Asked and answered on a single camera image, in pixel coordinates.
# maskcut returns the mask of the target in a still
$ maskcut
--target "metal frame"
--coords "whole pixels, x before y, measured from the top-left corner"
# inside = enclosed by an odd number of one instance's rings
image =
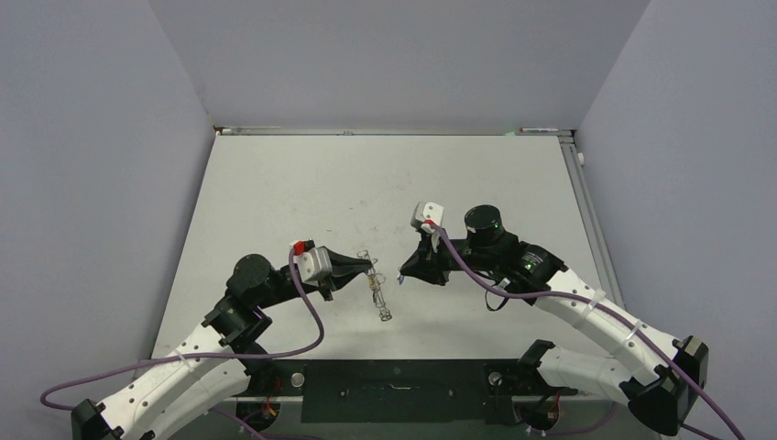
[[[504,136],[505,131],[494,128],[458,130],[455,128],[284,128],[282,126],[215,126],[223,136]],[[571,138],[572,130],[553,133],[519,133],[515,136],[558,136]]]
[[[588,244],[591,247],[591,254],[594,256],[594,264],[596,265],[602,288],[612,294],[615,304],[627,309],[623,296],[620,294],[618,279],[615,276],[615,269],[612,266],[612,260],[607,251],[607,243],[605,243],[602,228],[599,225],[598,218],[596,218],[596,211],[591,202],[588,186],[585,184],[583,166],[580,164],[577,147],[574,143],[561,143],[561,151],[564,154],[564,162],[569,172],[569,179],[572,182],[577,206],[580,208],[580,215],[583,217],[583,227],[585,228],[585,234],[588,236]]]

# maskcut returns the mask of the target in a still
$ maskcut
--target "table surface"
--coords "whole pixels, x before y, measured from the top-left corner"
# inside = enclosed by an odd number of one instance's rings
[[[289,243],[310,237],[338,253],[367,249],[378,259],[393,319],[380,321],[363,276],[336,291],[333,302],[311,294],[326,338],[302,358],[517,358],[539,338],[606,355],[524,302],[488,312],[483,291],[462,272],[445,287],[415,279],[398,285],[398,267],[418,243],[409,221],[419,201],[445,207],[450,237],[465,235],[469,208],[494,204],[508,231],[548,248],[600,287],[557,137],[221,136],[153,356],[168,355],[212,310],[241,257],[259,253],[279,268]],[[273,325],[258,342],[268,352],[315,339],[302,301],[266,313]]]

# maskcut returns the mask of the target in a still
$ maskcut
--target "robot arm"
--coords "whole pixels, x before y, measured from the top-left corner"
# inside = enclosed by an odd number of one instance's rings
[[[372,267],[368,260],[336,254],[312,241],[293,246],[296,271],[305,282],[302,289],[318,291],[327,301],[333,299],[332,291]],[[249,377],[262,374],[271,360],[235,360],[232,355],[267,354],[256,342],[272,324],[263,309],[299,296],[291,276],[289,266],[275,270],[261,255],[241,258],[224,297],[170,353],[180,360],[154,366],[99,402],[81,402],[71,412],[73,439],[165,439],[224,398],[244,391]]]
[[[444,286],[452,270],[461,270],[454,255],[438,246],[443,208],[419,203],[411,224],[421,232],[421,242],[399,270]],[[567,292],[584,301],[560,296],[525,299],[528,304],[554,314],[604,348],[611,357],[591,357],[538,340],[519,360],[519,365],[550,386],[588,391],[629,406],[648,427],[676,435],[690,412],[696,393],[667,367],[641,339],[636,330],[600,310],[606,307],[621,315],[646,335],[702,388],[706,382],[708,349],[694,336],[681,341],[661,332],[622,310],[605,293],[580,280],[564,262],[543,247],[520,241],[505,230],[494,206],[481,205],[465,215],[467,236],[450,240],[455,253],[469,267],[494,281],[507,293]]]

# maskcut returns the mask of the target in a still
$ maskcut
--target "metal spring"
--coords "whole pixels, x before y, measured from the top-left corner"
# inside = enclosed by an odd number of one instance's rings
[[[383,300],[383,292],[380,290],[380,284],[386,282],[386,277],[375,271],[375,264],[378,263],[377,258],[371,258],[367,250],[362,250],[356,254],[361,259],[368,259],[372,263],[372,267],[367,271],[367,281],[369,282],[369,289],[372,291],[372,302],[378,308],[378,316],[381,321],[388,321],[392,318],[389,308],[386,307],[386,301]]]

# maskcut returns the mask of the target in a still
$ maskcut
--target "small metal object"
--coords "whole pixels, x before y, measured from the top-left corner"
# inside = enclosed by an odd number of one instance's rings
[[[502,375],[498,371],[494,371],[488,375],[488,383],[496,387],[498,384],[502,383]]]
[[[376,258],[369,256],[369,251],[362,250],[359,252],[358,257],[361,259],[368,259],[372,263],[372,267],[367,271],[367,281],[369,281],[369,289],[372,291],[372,302],[378,308],[378,316],[381,321],[389,321],[393,316],[389,308],[386,307],[386,301],[383,300],[383,291],[380,290],[380,284],[386,282],[386,277],[382,273],[375,271],[375,263],[378,262]]]
[[[299,388],[305,383],[305,376],[302,373],[294,373],[291,375],[291,386]]]

